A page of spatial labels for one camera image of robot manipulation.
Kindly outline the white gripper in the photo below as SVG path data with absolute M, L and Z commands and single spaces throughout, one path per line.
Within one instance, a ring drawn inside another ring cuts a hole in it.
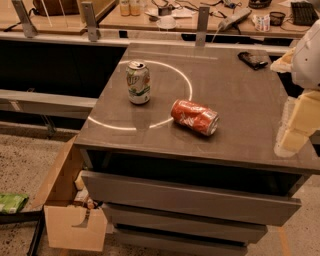
M 320 129 L 320 20 L 317 20 L 297 43 L 270 69 L 291 73 L 295 84 L 304 89 L 298 97 L 288 97 L 282 112 L 274 152 L 279 157 L 298 153 L 310 136 Z

